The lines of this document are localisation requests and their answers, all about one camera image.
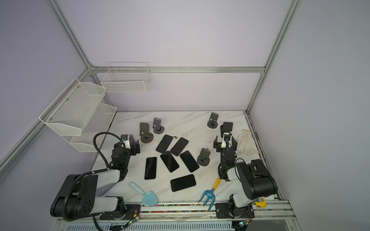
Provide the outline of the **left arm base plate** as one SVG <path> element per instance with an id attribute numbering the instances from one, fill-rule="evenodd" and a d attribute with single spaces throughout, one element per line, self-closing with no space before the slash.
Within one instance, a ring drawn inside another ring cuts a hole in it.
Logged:
<path id="1" fill-rule="evenodd" d="M 118 198 L 117 208 L 112 212 L 105 212 L 100 215 L 100 220 L 131 220 L 139 216 L 140 204 L 126 204 L 122 197 Z"/>

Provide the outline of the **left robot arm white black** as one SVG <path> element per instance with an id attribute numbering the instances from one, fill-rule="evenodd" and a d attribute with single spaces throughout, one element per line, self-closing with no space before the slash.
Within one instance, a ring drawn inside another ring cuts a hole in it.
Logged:
<path id="1" fill-rule="evenodd" d="M 118 142 L 113 146 L 111 161 L 108 161 L 97 145 L 100 135 L 103 133 L 96 134 L 92 143 L 106 167 L 83 174 L 68 175 L 52 202 L 52 217 L 74 221 L 100 215 L 112 219 L 122 219 L 126 216 L 128 209 L 123 197 L 106 194 L 125 179 L 130 158 L 140 153 L 140 143 L 131 134 L 114 134 Z"/>

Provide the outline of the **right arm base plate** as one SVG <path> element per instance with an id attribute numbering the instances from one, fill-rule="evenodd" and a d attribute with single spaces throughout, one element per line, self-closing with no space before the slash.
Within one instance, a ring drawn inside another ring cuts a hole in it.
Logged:
<path id="1" fill-rule="evenodd" d="M 256 201 L 257 199 L 250 200 L 246 196 L 237 197 L 237 200 L 235 200 L 234 194 L 232 194 L 227 203 L 215 204 L 216 217 L 230 219 L 253 219 L 255 215 L 252 204 Z"/>

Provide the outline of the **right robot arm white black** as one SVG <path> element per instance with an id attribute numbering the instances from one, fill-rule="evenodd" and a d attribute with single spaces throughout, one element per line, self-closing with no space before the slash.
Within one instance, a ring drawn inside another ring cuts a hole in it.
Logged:
<path id="1" fill-rule="evenodd" d="M 221 138 L 221 141 L 217 138 L 214 140 L 214 149 L 220 154 L 220 164 L 213 190 L 222 180 L 226 182 L 238 180 L 242 190 L 231 195 L 231 205 L 235 208 L 247 207 L 261 197 L 276 194 L 277 184 L 261 159 L 246 162 L 237 156 L 237 154 L 252 156 L 258 153 L 251 131 L 243 130 L 236 139 L 231 132 L 223 132 Z"/>

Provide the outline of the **phone from stand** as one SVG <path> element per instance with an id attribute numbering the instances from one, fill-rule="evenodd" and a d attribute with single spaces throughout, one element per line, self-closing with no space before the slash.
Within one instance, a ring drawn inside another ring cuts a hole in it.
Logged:
<path id="1" fill-rule="evenodd" d="M 174 172 L 179 168 L 179 164 L 169 151 L 166 151 L 165 153 L 161 154 L 160 157 L 170 173 Z"/>
<path id="2" fill-rule="evenodd" d="M 146 159 L 145 163 L 145 180 L 153 180 L 156 179 L 157 173 L 157 158 L 156 157 L 149 157 Z"/>
<path id="3" fill-rule="evenodd" d="M 185 151 L 182 154 L 180 154 L 180 158 L 184 162 L 189 172 L 192 173 L 199 169 L 199 164 L 196 162 L 196 160 L 189 151 Z"/>

